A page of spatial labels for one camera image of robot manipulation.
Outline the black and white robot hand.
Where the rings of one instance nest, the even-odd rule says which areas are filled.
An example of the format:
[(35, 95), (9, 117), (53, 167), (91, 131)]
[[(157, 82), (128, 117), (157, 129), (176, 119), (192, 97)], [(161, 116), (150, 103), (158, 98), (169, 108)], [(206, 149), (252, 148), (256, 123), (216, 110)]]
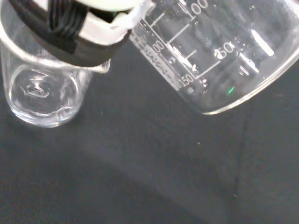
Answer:
[(96, 67), (113, 58), (154, 0), (10, 0), (37, 42), (57, 59)]

